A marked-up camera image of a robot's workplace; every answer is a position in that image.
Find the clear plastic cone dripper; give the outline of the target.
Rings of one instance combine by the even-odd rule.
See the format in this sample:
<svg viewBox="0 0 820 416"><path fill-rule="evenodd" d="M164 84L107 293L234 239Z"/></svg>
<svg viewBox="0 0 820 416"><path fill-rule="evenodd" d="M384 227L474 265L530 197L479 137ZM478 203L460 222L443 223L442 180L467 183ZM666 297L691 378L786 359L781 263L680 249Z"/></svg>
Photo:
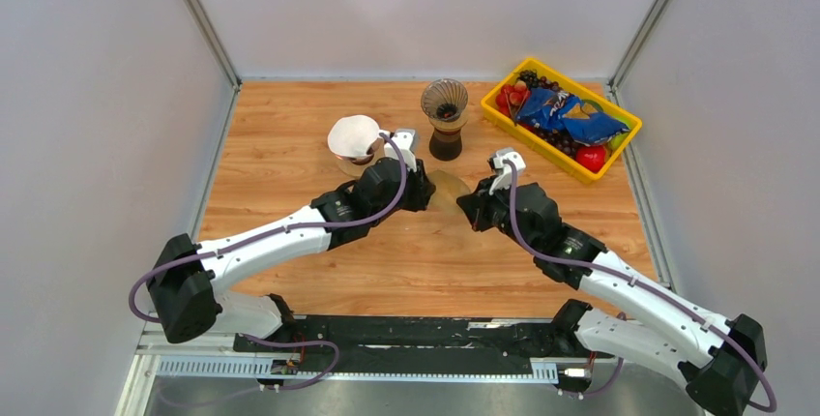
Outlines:
<svg viewBox="0 0 820 416"><path fill-rule="evenodd" d="M336 155L336 158L339 159L342 163L348 163L353 166L366 166L382 156L383 143L377 141L371 144L362 156Z"/></svg>

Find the white paper coffee filter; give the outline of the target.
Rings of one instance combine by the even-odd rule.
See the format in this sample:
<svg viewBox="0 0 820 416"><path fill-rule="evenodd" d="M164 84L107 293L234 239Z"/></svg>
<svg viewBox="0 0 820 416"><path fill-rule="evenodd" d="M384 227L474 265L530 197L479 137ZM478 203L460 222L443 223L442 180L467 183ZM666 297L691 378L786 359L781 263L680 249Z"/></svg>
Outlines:
<svg viewBox="0 0 820 416"><path fill-rule="evenodd" d="M374 142L381 140L378 123L366 115L338 119L327 135L329 150L335 155L362 156Z"/></svg>

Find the wooden ring dripper holder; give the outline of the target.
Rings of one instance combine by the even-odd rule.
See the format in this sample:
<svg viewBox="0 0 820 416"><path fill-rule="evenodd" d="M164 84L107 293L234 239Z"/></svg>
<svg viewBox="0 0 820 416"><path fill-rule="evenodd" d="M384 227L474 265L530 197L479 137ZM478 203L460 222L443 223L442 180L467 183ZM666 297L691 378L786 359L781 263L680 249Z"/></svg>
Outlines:
<svg viewBox="0 0 820 416"><path fill-rule="evenodd" d="M337 166L345 175L353 178L359 178L363 175L365 170L375 164L375 162L375 158L369 158L368 160L352 160L342 158L337 160Z"/></svg>

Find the brown paper coffee filter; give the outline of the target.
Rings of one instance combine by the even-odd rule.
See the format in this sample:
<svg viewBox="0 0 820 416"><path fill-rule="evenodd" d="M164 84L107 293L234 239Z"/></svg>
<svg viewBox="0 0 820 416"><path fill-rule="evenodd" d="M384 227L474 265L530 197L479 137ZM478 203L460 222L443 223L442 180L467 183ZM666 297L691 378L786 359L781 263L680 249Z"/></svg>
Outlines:
<svg viewBox="0 0 820 416"><path fill-rule="evenodd" d="M427 177L435 187L428 202L428 209L451 215L463 215L457 200L472 192L468 185L459 177L441 169L431 171Z"/></svg>

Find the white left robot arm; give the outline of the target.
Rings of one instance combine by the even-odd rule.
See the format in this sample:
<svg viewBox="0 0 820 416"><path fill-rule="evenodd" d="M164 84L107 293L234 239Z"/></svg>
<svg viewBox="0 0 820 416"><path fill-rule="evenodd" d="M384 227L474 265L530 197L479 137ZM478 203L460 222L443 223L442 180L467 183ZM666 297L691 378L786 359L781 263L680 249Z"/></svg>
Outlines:
<svg viewBox="0 0 820 416"><path fill-rule="evenodd" d="M398 210L423 211L434 192L422 160L402 166L382 158L361 177L273 223L199 243L188 234L171 237L145 281L165 339L183 343L221 330L256 336L274 352L287 350L296 327L282 300L239 294L233 285L362 239Z"/></svg>

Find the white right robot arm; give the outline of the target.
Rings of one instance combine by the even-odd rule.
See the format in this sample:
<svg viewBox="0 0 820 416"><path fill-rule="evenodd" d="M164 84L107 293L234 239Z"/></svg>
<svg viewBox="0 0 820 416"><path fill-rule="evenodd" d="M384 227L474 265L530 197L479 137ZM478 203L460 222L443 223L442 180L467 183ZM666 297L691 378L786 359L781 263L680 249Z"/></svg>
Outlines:
<svg viewBox="0 0 820 416"><path fill-rule="evenodd" d="M533 256L550 279L586 292L630 317L623 323L589 303L570 299L554 315L558 351L583 348L624 358L681 387L712 415L741 415L763 389L777 409L763 328L740 314L711 312L630 267L603 242L563 222L557 203L537 184L496 190L491 178L457 198L475 231L496 228Z"/></svg>

